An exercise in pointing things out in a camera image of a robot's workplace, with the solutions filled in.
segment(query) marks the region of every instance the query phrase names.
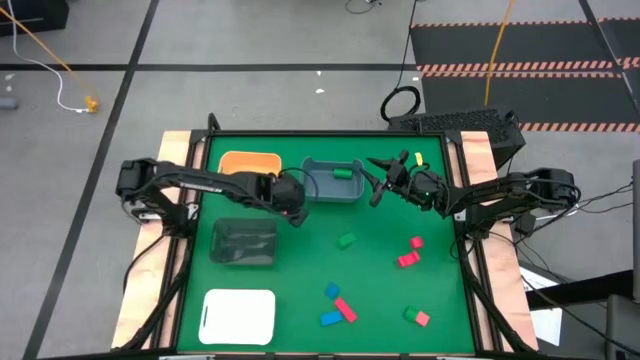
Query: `blue block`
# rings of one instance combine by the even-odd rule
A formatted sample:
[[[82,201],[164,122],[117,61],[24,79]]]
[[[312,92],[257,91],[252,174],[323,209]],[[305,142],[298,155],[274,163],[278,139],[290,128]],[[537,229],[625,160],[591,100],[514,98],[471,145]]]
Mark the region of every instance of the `blue block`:
[[[329,299],[335,300],[340,293],[340,288],[334,283],[329,283],[327,290],[325,290],[324,293],[329,297]]]
[[[322,326],[333,325],[340,321],[342,321],[342,314],[340,311],[332,311],[320,316],[320,323],[322,323]]]

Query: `white paper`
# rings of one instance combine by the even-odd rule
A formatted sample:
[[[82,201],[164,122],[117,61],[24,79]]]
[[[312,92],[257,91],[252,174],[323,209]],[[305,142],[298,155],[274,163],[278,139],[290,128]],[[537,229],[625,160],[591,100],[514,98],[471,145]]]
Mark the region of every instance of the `white paper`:
[[[203,344],[267,345],[275,313],[270,290],[212,289],[204,297],[198,338]]]
[[[542,277],[525,268],[520,268],[520,274],[527,279],[536,289],[558,285],[558,283]],[[524,283],[526,291],[531,290],[527,283]],[[531,312],[533,329],[538,339],[544,340],[555,346],[560,345],[560,330],[562,328],[562,309],[544,309]]]

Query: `gray floor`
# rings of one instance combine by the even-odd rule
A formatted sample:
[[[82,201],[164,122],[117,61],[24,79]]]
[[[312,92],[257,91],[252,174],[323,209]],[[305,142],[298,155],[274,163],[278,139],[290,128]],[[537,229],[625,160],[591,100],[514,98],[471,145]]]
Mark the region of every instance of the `gray floor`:
[[[426,0],[416,22],[499,21],[507,0]],[[129,61],[148,0],[72,0],[67,29],[42,39],[71,63]],[[597,16],[640,16],[635,0],[593,0]],[[410,1],[383,1],[350,15],[342,0],[161,0],[141,63],[398,63]],[[520,0],[512,19],[582,19],[574,0]],[[46,59],[25,36],[23,55]],[[407,59],[413,62],[413,55]],[[10,38],[0,63],[18,62]],[[61,110],[47,72],[0,73],[0,95],[21,107],[0,112],[0,356],[22,357],[82,193],[120,72],[83,73],[103,100],[92,116]],[[416,74],[405,74],[413,83]],[[63,101],[82,92],[65,76]],[[155,156],[169,129],[201,128],[216,113],[224,128],[383,129],[378,109],[395,72],[137,72],[102,169],[40,356],[106,351],[121,301],[121,281],[137,234],[113,194],[122,160]],[[392,104],[398,112],[409,99]],[[585,197],[628,183],[640,158],[638,134],[527,133],[512,170],[563,167]],[[593,208],[628,201],[619,196]],[[581,279],[630,266],[630,208],[580,213],[529,240],[552,270]]]

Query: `robotic arm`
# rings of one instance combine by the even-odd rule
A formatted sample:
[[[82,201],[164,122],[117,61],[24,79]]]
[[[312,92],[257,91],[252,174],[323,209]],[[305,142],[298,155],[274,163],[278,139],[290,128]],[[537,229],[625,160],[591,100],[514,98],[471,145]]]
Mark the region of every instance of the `robotic arm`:
[[[483,239],[489,236],[489,230],[498,220],[536,208],[567,209],[577,201],[573,175],[565,170],[540,168],[457,188],[447,186],[444,179],[428,169],[412,174],[416,167],[407,170],[404,165],[408,157],[409,153],[403,150],[398,159],[367,159],[386,171],[385,179],[380,181],[361,170],[373,187],[371,206],[376,207],[383,193],[390,190],[422,211],[433,208],[443,218],[460,214],[467,232]]]
[[[285,217],[300,226],[308,215],[304,205],[304,188],[288,174],[238,172],[232,175],[212,173],[158,162],[153,159],[128,160],[122,163],[116,195],[124,202],[142,202],[158,214],[172,235],[188,236],[191,221],[187,207],[174,204],[161,190],[179,187],[226,196],[245,207],[263,209]]]

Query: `green table surface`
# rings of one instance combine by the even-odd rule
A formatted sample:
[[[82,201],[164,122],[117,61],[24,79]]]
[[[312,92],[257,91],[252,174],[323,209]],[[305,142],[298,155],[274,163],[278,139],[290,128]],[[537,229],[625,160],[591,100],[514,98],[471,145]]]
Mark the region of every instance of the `green table surface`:
[[[397,157],[402,149],[421,152],[431,170],[445,174],[437,137],[218,137],[208,165],[217,171],[227,151],[272,152],[283,167],[300,167],[307,156],[319,161],[360,159],[378,177],[383,171],[367,157]],[[453,223],[435,212],[421,212],[393,193],[377,208],[371,189],[352,204],[307,202],[309,217],[300,228],[278,220],[273,267],[233,267],[213,263],[209,249],[213,224],[220,217],[277,218],[245,209],[223,196],[203,197],[192,270],[178,337],[181,352],[321,353],[472,353],[470,321],[459,263],[449,255]],[[338,238],[351,232],[357,241],[340,250]],[[410,252],[409,239],[420,235],[422,260],[399,269],[396,258]],[[355,323],[322,327],[320,315],[335,311],[324,291],[337,284],[340,296],[358,315]],[[198,339],[204,296],[210,289],[269,289],[276,296],[272,341],[266,346],[205,345]],[[403,318],[407,306],[430,317],[422,328]]]

